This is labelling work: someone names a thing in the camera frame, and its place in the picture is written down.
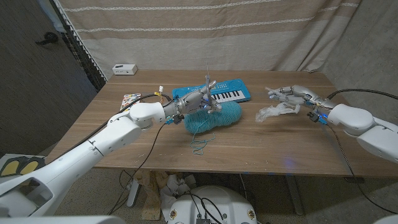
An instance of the black wire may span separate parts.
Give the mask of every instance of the black wire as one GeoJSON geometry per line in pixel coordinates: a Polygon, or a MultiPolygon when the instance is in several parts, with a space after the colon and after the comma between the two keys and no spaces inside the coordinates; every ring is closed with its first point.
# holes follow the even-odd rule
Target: black wire
{"type": "Polygon", "coordinates": [[[221,220],[224,220],[223,215],[221,214],[221,212],[220,212],[220,210],[218,209],[218,207],[217,207],[210,199],[208,199],[208,198],[201,198],[201,199],[200,199],[201,206],[203,207],[203,209],[205,210],[205,212],[206,212],[207,214],[209,214],[209,216],[210,216],[215,222],[217,222],[218,224],[222,224],[222,223],[221,223],[220,221],[218,221],[212,214],[210,214],[210,212],[206,209],[206,205],[205,205],[205,203],[203,202],[203,200],[209,201],[209,202],[217,209],[217,211],[218,211],[218,213],[219,213],[219,215],[220,215],[220,217],[221,217],[221,220]]]}
{"type": "Polygon", "coordinates": [[[342,92],[346,92],[346,91],[364,91],[364,92],[368,92],[368,93],[376,93],[376,94],[388,96],[388,97],[391,97],[391,98],[393,98],[393,99],[398,100],[398,96],[395,96],[395,95],[392,95],[392,94],[389,94],[389,93],[384,93],[384,92],[377,91],[377,90],[365,90],[365,89],[345,89],[345,90],[338,90],[338,91],[335,91],[335,92],[333,92],[332,94],[330,94],[327,98],[328,98],[329,100],[331,100],[336,94],[342,93],[342,92]]]}
{"type": "Polygon", "coordinates": [[[199,213],[199,215],[201,216],[201,213],[200,213],[200,211],[199,211],[198,205],[197,205],[196,201],[193,199],[193,196],[192,196],[190,190],[188,191],[188,194],[191,195],[191,198],[192,198],[192,200],[193,200],[193,203],[195,203],[195,206],[197,207],[198,213],[199,213]]]}
{"type": "MultiPolygon", "coordinates": [[[[134,103],[137,103],[140,100],[143,100],[145,98],[148,97],[152,97],[152,96],[157,96],[155,94],[150,94],[150,95],[146,95],[146,96],[142,96],[138,99],[135,99],[133,102],[129,103],[127,106],[125,106],[123,109],[121,109],[119,112],[117,112],[116,114],[122,113],[123,111],[125,111],[127,108],[129,108],[130,106],[132,106],[134,103]]],[[[170,97],[167,95],[162,95],[164,97],[166,97],[167,100],[171,101],[170,97]]],[[[66,153],[68,153],[69,151],[71,151],[72,149],[76,148],[77,146],[79,146],[80,144],[82,144],[83,142],[87,141],[89,138],[91,138],[93,135],[95,135],[98,131],[100,131],[103,127],[106,126],[106,124],[108,123],[108,121],[105,121],[103,124],[101,124],[100,127],[98,127],[97,129],[95,129],[92,133],[89,133],[89,135],[87,135],[84,139],[82,139],[80,142],[76,143],[74,146],[72,146],[70,149],[66,150],[64,153],[62,153],[61,155],[59,155],[57,157],[57,159],[63,155],[65,155],[66,153]]]]}
{"type": "MultiPolygon", "coordinates": [[[[149,153],[148,153],[148,156],[144,159],[144,162],[142,162],[142,164],[141,164],[141,165],[134,171],[134,173],[130,176],[130,179],[129,179],[128,182],[130,182],[130,181],[132,180],[132,178],[134,177],[134,175],[136,174],[136,172],[144,165],[144,163],[146,162],[146,160],[148,160],[148,158],[149,158],[149,156],[150,156],[152,150],[154,150],[154,146],[155,146],[155,143],[156,143],[156,139],[157,139],[157,137],[158,137],[158,135],[159,135],[159,133],[160,133],[160,130],[162,130],[162,128],[165,126],[165,124],[166,124],[166,123],[163,123],[163,125],[159,128],[159,130],[158,130],[158,132],[157,132],[157,134],[156,134],[156,137],[155,137],[155,141],[154,141],[154,143],[153,143],[153,145],[152,145],[152,148],[150,149],[150,151],[149,151],[149,153]]],[[[126,191],[127,186],[128,186],[128,184],[123,188],[122,192],[120,193],[120,196],[119,196],[118,200],[117,200],[116,203],[114,204],[113,208],[108,212],[108,215],[112,215],[112,213],[114,213],[117,209],[121,208],[121,206],[119,206],[117,209],[115,209],[115,208],[118,206],[119,201],[120,201],[121,197],[123,196],[124,191],[126,191]]]]}
{"type": "Polygon", "coordinates": [[[343,151],[343,148],[342,148],[342,146],[341,146],[340,140],[338,139],[338,136],[337,136],[335,130],[333,130],[333,128],[332,128],[329,124],[327,124],[327,126],[331,129],[331,131],[333,131],[333,134],[335,134],[336,140],[337,140],[337,143],[338,143],[338,146],[340,147],[340,150],[341,150],[341,152],[343,153],[343,156],[344,156],[344,159],[346,160],[346,163],[347,163],[347,165],[348,165],[349,171],[351,171],[351,175],[352,175],[353,178],[354,178],[354,182],[355,182],[355,184],[358,186],[358,188],[359,188],[359,190],[361,191],[361,193],[363,194],[363,196],[364,196],[368,201],[370,201],[373,205],[375,205],[375,206],[377,206],[377,207],[383,209],[384,211],[389,212],[389,213],[392,213],[392,214],[397,214],[396,212],[393,212],[393,211],[391,211],[391,210],[388,210],[388,209],[383,208],[382,206],[376,204],[376,203],[373,202],[368,196],[366,196],[366,194],[363,192],[361,186],[359,186],[358,182],[356,181],[356,177],[355,177],[355,175],[354,175],[354,172],[353,172],[351,166],[349,165],[349,162],[348,162],[348,160],[347,160],[346,154],[345,154],[344,151],[343,151]]]}
{"type": "Polygon", "coordinates": [[[123,188],[123,184],[122,184],[122,182],[121,182],[121,177],[122,177],[122,174],[123,174],[123,172],[124,173],[126,173],[129,177],[132,177],[132,175],[131,174],[129,174],[127,171],[125,171],[125,170],[122,170],[121,172],[120,172],[120,174],[119,174],[119,185],[123,188]]]}
{"type": "Polygon", "coordinates": [[[222,223],[221,223],[220,221],[218,221],[212,214],[210,214],[210,212],[206,209],[206,205],[205,205],[205,203],[203,202],[203,200],[209,201],[209,202],[217,209],[217,211],[218,211],[218,213],[219,213],[219,215],[220,215],[220,217],[221,217],[221,220],[224,220],[224,218],[223,218],[223,216],[222,216],[220,210],[218,209],[218,207],[217,207],[210,199],[208,199],[208,198],[200,198],[199,196],[197,196],[197,195],[195,195],[195,194],[191,194],[190,191],[188,191],[188,193],[184,193],[183,195],[186,195],[186,194],[191,195],[191,198],[192,198],[192,200],[193,200],[193,202],[194,202],[195,204],[196,204],[196,202],[195,202],[195,200],[193,199],[192,196],[195,196],[195,197],[199,198],[199,199],[200,199],[201,206],[202,206],[203,209],[205,210],[205,216],[206,216],[206,214],[209,214],[209,216],[210,216],[215,222],[217,222],[218,224],[222,224],[222,223]]]}

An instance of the blue toy keyboard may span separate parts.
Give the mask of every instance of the blue toy keyboard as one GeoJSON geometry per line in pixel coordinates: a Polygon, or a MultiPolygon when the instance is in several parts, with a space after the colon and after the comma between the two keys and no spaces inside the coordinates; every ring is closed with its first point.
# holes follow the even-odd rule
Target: blue toy keyboard
{"type": "MultiPolygon", "coordinates": [[[[205,85],[200,86],[188,86],[183,88],[176,88],[173,90],[173,98],[177,95],[182,97],[183,95],[190,93],[192,91],[200,90],[205,85]]],[[[211,89],[211,97],[213,97],[217,102],[243,102],[250,100],[250,93],[244,85],[242,79],[237,78],[234,80],[227,80],[225,82],[217,83],[216,86],[211,89]]]]}

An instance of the gray wall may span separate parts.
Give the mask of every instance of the gray wall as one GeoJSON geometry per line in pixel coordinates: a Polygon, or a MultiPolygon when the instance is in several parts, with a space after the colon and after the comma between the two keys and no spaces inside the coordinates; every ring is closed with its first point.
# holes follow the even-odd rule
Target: gray wall
{"type": "MultiPolygon", "coordinates": [[[[398,1],[362,0],[320,69],[337,89],[369,88],[398,95],[398,1]]],[[[398,101],[372,93],[343,93],[352,106],[398,124],[398,101]]]]}

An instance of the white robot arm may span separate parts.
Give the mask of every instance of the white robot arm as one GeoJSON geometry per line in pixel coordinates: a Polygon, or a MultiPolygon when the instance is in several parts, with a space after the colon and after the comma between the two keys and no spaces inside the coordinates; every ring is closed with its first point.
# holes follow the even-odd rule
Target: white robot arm
{"type": "Polygon", "coordinates": [[[318,96],[303,86],[287,86],[270,90],[271,99],[305,105],[312,109],[307,115],[314,122],[334,125],[342,124],[345,133],[356,138],[359,145],[377,157],[398,163],[398,126],[379,118],[370,112],[347,106],[336,105],[329,99],[318,96]]]}
{"type": "Polygon", "coordinates": [[[110,152],[134,142],[153,122],[178,124],[183,114],[200,109],[220,111],[221,105],[207,95],[215,84],[213,81],[165,105],[132,105],[129,111],[114,115],[98,134],[45,167],[1,183],[0,217],[53,215],[74,181],[110,152]]]}

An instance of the striped curtain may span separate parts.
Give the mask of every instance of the striped curtain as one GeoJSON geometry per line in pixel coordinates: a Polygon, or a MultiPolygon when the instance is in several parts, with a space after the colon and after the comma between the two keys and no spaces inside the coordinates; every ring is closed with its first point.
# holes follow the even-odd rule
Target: striped curtain
{"type": "Polygon", "coordinates": [[[139,70],[319,68],[360,0],[59,0],[109,78],[139,70]]]}

